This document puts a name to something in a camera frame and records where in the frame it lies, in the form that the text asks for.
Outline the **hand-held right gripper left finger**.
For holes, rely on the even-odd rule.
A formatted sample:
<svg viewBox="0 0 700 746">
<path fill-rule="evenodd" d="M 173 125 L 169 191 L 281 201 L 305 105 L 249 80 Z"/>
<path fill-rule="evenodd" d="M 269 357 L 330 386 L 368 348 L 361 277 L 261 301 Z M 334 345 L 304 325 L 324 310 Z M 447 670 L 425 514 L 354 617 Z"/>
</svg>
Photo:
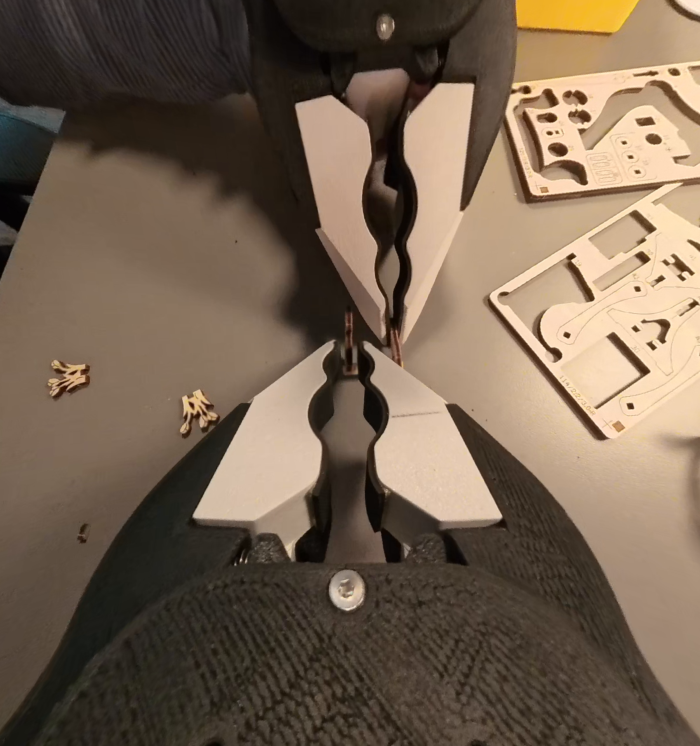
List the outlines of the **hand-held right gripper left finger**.
<svg viewBox="0 0 700 746">
<path fill-rule="evenodd" d="M 331 525 L 326 446 L 340 345 L 327 342 L 249 402 L 193 519 L 278 536 L 288 551 L 326 549 Z"/>
</svg>

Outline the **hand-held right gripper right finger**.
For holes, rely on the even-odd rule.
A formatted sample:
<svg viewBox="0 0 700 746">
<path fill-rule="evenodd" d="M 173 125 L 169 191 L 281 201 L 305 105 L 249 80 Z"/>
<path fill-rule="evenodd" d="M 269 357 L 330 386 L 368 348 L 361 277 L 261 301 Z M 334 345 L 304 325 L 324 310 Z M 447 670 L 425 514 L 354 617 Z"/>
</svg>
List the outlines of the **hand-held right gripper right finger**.
<svg viewBox="0 0 700 746">
<path fill-rule="evenodd" d="M 366 513 L 373 530 L 411 547 L 421 535 L 502 520 L 447 402 L 369 342 L 358 350 L 366 458 Z"/>
</svg>

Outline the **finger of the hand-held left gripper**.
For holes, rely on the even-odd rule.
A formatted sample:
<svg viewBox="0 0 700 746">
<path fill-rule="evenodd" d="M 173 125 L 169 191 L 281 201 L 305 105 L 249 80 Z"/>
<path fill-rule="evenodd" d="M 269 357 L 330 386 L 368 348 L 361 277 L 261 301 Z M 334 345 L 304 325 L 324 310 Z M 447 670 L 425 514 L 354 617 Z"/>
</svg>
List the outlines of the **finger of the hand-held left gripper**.
<svg viewBox="0 0 700 746">
<path fill-rule="evenodd" d="M 296 117 L 317 208 L 317 235 L 374 335 L 388 335 L 387 300 L 376 271 L 378 244 L 364 194 L 373 164 L 367 123 L 334 96 L 296 103 Z"/>
<path fill-rule="evenodd" d="M 402 217 L 392 323 L 403 345 L 418 321 L 463 218 L 473 82 L 440 82 L 401 121 Z"/>
</svg>

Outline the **toothed wooden model part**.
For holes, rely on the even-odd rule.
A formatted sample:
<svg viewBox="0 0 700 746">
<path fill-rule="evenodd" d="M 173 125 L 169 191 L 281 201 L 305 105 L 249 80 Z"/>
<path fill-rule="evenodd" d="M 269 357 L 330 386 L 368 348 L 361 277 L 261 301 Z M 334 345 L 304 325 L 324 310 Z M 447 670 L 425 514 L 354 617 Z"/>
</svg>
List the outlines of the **toothed wooden model part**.
<svg viewBox="0 0 700 746">
<path fill-rule="evenodd" d="M 343 376 L 346 378 L 356 377 L 358 374 L 357 346 L 354 338 L 355 322 L 353 309 L 348 306 L 344 314 L 343 334 Z"/>
</svg>

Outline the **wooden tulip piece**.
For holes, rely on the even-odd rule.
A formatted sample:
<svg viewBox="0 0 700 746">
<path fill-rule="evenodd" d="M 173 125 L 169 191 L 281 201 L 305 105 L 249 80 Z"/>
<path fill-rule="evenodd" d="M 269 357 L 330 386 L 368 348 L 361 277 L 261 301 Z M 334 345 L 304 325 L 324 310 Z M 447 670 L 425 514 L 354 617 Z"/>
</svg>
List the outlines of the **wooden tulip piece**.
<svg viewBox="0 0 700 746">
<path fill-rule="evenodd" d="M 91 383 L 91 365 L 86 363 L 72 364 L 59 359 L 50 363 L 54 378 L 47 380 L 49 396 L 56 399 L 64 394 L 72 394 Z"/>
<path fill-rule="evenodd" d="M 191 394 L 182 396 L 181 408 L 182 423 L 179 434 L 183 438 L 191 434 L 194 425 L 205 433 L 220 420 L 220 415 L 215 412 L 213 403 L 202 389 L 195 389 Z"/>
</svg>

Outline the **wooden part sheet round holes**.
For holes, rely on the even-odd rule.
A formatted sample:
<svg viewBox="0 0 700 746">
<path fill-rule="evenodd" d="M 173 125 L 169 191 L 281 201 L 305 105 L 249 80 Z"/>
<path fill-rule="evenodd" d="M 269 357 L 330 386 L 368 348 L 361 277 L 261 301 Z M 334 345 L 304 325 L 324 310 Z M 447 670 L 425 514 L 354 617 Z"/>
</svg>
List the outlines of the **wooden part sheet round holes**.
<svg viewBox="0 0 700 746">
<path fill-rule="evenodd" d="M 700 125 L 700 61 L 513 84 L 505 126 L 527 200 L 572 199 L 700 183 L 680 128 L 651 105 L 599 127 L 609 102 L 664 93 Z"/>
</svg>

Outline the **wooden part sheet square windows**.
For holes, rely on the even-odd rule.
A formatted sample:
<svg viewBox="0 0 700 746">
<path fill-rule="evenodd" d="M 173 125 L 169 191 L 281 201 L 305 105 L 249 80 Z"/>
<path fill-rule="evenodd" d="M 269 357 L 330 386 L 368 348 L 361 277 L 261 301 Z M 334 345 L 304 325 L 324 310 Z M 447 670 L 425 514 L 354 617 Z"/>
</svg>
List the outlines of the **wooden part sheet square windows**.
<svg viewBox="0 0 700 746">
<path fill-rule="evenodd" d="M 495 289 L 493 310 L 597 434 L 700 380 L 700 218 L 636 201 Z"/>
</svg>

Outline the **yellow plastic bin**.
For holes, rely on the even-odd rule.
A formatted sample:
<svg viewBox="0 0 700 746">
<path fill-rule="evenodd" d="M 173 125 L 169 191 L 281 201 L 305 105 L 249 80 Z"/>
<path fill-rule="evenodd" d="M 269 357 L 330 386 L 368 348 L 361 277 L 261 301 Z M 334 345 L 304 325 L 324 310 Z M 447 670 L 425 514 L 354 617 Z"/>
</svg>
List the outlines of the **yellow plastic bin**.
<svg viewBox="0 0 700 746">
<path fill-rule="evenodd" d="M 516 1 L 519 28 L 579 33 L 615 33 L 638 1 Z"/>
</svg>

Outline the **teal chair seat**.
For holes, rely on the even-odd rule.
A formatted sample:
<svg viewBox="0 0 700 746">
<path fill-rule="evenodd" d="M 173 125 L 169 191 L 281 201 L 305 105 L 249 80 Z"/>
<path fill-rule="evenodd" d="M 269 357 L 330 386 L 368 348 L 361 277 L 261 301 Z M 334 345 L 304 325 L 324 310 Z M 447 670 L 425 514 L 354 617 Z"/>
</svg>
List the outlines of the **teal chair seat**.
<svg viewBox="0 0 700 746">
<path fill-rule="evenodd" d="M 15 106 L 0 98 L 0 184 L 38 182 L 63 119 L 61 110 Z"/>
</svg>

